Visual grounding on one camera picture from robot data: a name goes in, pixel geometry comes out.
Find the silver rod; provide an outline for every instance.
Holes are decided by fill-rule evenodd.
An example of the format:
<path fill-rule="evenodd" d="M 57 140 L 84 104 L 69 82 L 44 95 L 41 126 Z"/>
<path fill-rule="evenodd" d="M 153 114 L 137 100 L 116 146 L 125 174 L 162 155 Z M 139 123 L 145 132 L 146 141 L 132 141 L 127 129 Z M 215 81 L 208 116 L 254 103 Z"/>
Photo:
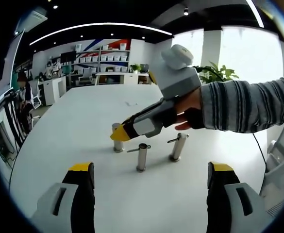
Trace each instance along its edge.
<path fill-rule="evenodd" d="M 147 148 L 150 148 L 150 146 L 148 146 L 145 143 L 141 143 L 140 145 L 138 145 L 138 148 L 139 150 L 138 150 L 136 170 L 138 172 L 143 172 L 145 171 L 145 168 L 146 168 Z"/>
<path fill-rule="evenodd" d="M 178 140 L 175 141 L 172 154 L 169 156 L 170 160 L 173 162 L 177 162 L 181 158 L 181 152 L 183 150 L 184 144 L 186 139 L 189 135 L 184 133 L 178 133 L 177 138 Z"/>
<path fill-rule="evenodd" d="M 112 125 L 113 132 L 114 132 L 120 125 L 121 125 L 120 123 L 114 123 L 114 124 Z M 123 151 L 124 151 L 123 142 L 121 142 L 121 141 L 115 141 L 115 140 L 114 140 L 114 152 L 120 153 L 120 152 L 123 152 Z"/>

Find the potted plant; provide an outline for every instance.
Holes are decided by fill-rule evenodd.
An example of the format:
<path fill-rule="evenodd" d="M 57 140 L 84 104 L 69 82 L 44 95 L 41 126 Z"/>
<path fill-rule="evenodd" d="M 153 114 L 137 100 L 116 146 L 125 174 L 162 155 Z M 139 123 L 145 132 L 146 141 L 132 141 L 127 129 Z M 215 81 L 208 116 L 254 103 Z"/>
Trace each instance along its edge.
<path fill-rule="evenodd" d="M 203 83 L 226 82 L 233 80 L 233 78 L 239 78 L 233 69 L 227 69 L 225 65 L 221 69 L 218 69 L 216 64 L 213 62 L 210 63 L 212 64 L 211 67 L 195 67 Z"/>
<path fill-rule="evenodd" d="M 135 74 L 137 74 L 141 70 L 141 66 L 139 64 L 130 65 L 130 67 Z"/>

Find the metal peg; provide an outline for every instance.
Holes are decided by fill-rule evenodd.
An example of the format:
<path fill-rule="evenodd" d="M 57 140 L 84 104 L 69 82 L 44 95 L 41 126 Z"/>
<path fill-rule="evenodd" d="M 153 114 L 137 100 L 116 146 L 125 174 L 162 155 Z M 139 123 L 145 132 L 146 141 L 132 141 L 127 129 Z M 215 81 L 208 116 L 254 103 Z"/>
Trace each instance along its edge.
<path fill-rule="evenodd" d="M 141 143 L 140 145 L 138 145 L 137 149 L 133 149 L 133 150 L 128 150 L 127 151 L 127 153 L 138 151 L 137 166 L 136 166 L 136 170 L 138 172 L 145 171 L 147 149 L 150 149 L 150 148 L 151 148 L 150 145 L 147 145 L 145 143 Z"/>
<path fill-rule="evenodd" d="M 114 124 L 112 125 L 113 132 L 114 132 L 120 125 L 121 125 L 120 123 L 114 123 Z M 121 142 L 121 141 L 115 141 L 115 140 L 114 140 L 114 152 L 120 153 L 120 152 L 123 152 L 123 151 L 124 151 L 123 142 Z"/>
<path fill-rule="evenodd" d="M 175 142 L 172 154 L 169 155 L 171 161 L 177 162 L 181 159 L 181 152 L 188 137 L 188 134 L 178 133 L 177 138 L 168 141 L 168 143 Z"/>

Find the black wristband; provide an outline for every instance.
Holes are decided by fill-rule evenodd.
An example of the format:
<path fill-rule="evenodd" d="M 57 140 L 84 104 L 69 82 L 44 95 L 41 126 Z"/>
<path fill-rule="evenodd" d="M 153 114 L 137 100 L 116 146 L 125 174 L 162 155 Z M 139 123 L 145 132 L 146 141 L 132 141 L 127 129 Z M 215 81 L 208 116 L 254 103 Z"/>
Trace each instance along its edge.
<path fill-rule="evenodd" d="M 196 108 L 189 108 L 184 112 L 184 114 L 191 128 L 196 130 L 205 128 L 205 125 L 203 123 L 202 110 Z"/>

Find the gray striped shirt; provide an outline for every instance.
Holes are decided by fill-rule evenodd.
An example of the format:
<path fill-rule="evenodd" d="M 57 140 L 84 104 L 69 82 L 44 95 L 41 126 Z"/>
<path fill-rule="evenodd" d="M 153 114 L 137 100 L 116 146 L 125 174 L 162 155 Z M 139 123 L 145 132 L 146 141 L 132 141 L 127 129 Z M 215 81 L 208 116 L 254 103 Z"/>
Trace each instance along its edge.
<path fill-rule="evenodd" d="M 284 78 L 267 83 L 214 82 L 201 87 L 207 129 L 253 133 L 284 123 Z"/>

